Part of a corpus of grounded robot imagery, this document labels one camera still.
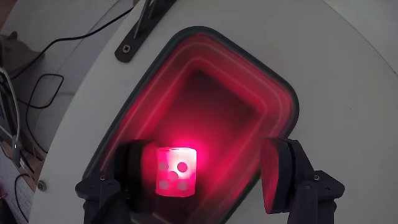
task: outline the black bracket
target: black bracket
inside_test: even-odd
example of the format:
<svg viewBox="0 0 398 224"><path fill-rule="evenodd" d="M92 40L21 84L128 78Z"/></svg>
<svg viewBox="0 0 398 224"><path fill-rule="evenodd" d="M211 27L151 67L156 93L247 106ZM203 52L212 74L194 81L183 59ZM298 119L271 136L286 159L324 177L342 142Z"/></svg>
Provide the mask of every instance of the black bracket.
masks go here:
<svg viewBox="0 0 398 224"><path fill-rule="evenodd" d="M288 224L333 224L335 199L343 196L344 185L324 171L314 171L298 141L266 141L270 144L262 150L263 191L274 189L277 181L273 202L264 198L266 212L289 212Z"/></svg>
<svg viewBox="0 0 398 224"><path fill-rule="evenodd" d="M146 0L139 20L114 52L116 58L124 63L130 62L142 43L175 2L176 0Z"/></svg>
<svg viewBox="0 0 398 224"><path fill-rule="evenodd" d="M141 155L146 141L121 144L103 170L96 170L75 187L85 199L84 224L130 224L130 213L151 214L153 200L142 188Z"/></svg>

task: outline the screw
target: screw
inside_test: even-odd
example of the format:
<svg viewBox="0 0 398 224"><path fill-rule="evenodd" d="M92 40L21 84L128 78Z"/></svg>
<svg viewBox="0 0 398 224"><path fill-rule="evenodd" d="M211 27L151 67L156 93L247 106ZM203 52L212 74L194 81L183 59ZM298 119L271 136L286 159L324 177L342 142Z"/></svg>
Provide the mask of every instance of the screw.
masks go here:
<svg viewBox="0 0 398 224"><path fill-rule="evenodd" d="M126 44L125 46L123 46L123 53L129 53L131 50L131 46Z"/></svg>
<svg viewBox="0 0 398 224"><path fill-rule="evenodd" d="M37 183L37 188L39 191L45 192L45 190L47 189L47 186L43 180L39 180L39 182Z"/></svg>

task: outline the hex bolt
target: hex bolt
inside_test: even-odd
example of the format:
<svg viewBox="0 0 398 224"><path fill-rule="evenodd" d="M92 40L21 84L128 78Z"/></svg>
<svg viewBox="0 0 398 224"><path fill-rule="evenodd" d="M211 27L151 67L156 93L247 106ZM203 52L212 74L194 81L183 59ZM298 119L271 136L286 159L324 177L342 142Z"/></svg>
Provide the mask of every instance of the hex bolt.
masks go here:
<svg viewBox="0 0 398 224"><path fill-rule="evenodd" d="M39 180L37 183L37 188L39 191L45 192L45 190L47 189L47 186L43 180Z"/></svg>

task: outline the black cable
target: black cable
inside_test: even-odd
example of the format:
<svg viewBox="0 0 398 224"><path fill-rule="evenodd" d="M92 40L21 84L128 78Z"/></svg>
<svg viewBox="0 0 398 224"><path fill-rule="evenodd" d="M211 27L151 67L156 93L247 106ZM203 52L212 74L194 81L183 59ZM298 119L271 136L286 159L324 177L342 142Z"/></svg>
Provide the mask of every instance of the black cable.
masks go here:
<svg viewBox="0 0 398 224"><path fill-rule="evenodd" d="M3 87L3 89L1 89L1 91L2 91L3 93L5 93L7 96L12 96L12 95L11 95L11 90L8 88L8 86L6 86L5 83L0 82L0 85ZM55 98L55 95L53 95L53 97L52 97L52 99L51 99L51 103L53 102L54 98ZM40 110L40 109L46 109L46 108L48 108L49 106L51 106L51 103L47 103L47 104L44 105L44 106L35 106L35 105L31 105L31 104L28 104L28 103L26 103L25 101L21 100L21 99L18 98L18 97L17 97L17 101L20 102L20 103L22 103L23 105L26 105L26 106L30 107L30 108L35 108L35 109L39 109L39 110Z"/></svg>
<svg viewBox="0 0 398 224"><path fill-rule="evenodd" d="M47 77L47 76L53 76L53 77L60 77L60 78L61 78L61 82L60 82L60 84L59 84L57 90L56 90L55 93L54 93L54 97L52 98L52 100L51 100L51 102L50 102L50 105L52 104L52 102L53 102L55 96L57 95L58 91L60 90L60 88L61 88L61 86L62 86L63 80L65 79L65 77L63 77L62 75L58 75L58 74L44 74L44 75L41 75L41 76L39 77L39 79L37 80L37 82L36 82L36 84L35 84L35 87L33 88L32 94L30 94L30 98L29 98L28 104L30 104L30 102L32 101L33 95L34 95L34 93L35 93L35 91L36 91L36 87L37 87L37 85L39 84L40 80L41 80L43 77ZM33 140L36 142L37 146L39 147L39 149L40 149L41 151L43 151L44 153L49 153L48 151L45 151L45 150L43 149L43 147L39 144L39 142L37 142L35 136L33 135L32 131L30 130L29 120L27 119L28 112L29 112L29 107L26 108L26 114L25 114L26 126L27 126L27 129L28 129L28 131L29 131L29 134L32 136Z"/></svg>
<svg viewBox="0 0 398 224"><path fill-rule="evenodd" d="M22 216L25 218L26 222L29 223L29 220L26 218L25 214L22 212L21 206L19 205L19 201L18 201L18 196L17 196L17 181L20 177L29 177L29 175L27 174L19 174L17 176L17 178L15 178L15 182L14 182L14 195L15 195L15 200L17 202L17 206L19 208L19 211L21 212Z"/></svg>
<svg viewBox="0 0 398 224"><path fill-rule="evenodd" d="M41 56L43 56L43 54L55 43L57 42L61 42L61 41L69 41L69 40L80 40L80 39L84 39L86 37L92 36L96 33L98 33L99 31L103 30L104 28L106 28L107 26L111 25L112 23L118 21L120 18L124 17L125 15L127 15L129 12L131 12L132 8L127 10L126 12L124 12L123 14L121 14L120 16L114 18L113 20L109 21L107 24L101 26L100 28L94 30L91 33L88 33L86 35L81 35L79 37L67 37L67 38L60 38L57 39L53 42L51 42L50 44L48 44L48 46L46 46L46 48L44 48L43 51L41 51L41 53L39 53L38 56L36 56L35 59L33 59L33 61L31 61L27 66L25 66L17 75L15 75L14 77L11 77L11 80L14 80L16 78L18 78L20 75L22 75L22 73L24 73L30 66L32 66Z"/></svg>

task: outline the gray table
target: gray table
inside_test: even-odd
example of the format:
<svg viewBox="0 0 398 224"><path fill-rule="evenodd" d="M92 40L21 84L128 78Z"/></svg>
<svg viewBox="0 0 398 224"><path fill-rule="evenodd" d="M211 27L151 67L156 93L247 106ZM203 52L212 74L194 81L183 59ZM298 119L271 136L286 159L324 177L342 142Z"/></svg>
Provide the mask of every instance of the gray table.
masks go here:
<svg viewBox="0 0 398 224"><path fill-rule="evenodd" d="M53 140L30 222L82 223L75 185L141 76L178 31L216 29L286 79L300 100L290 135L314 168L346 186L336 223L392 223L398 187L398 78L342 17L317 0L178 0L131 63L114 57L138 20L130 13L76 93ZM228 223L284 223L266 215L257 184Z"/></svg>

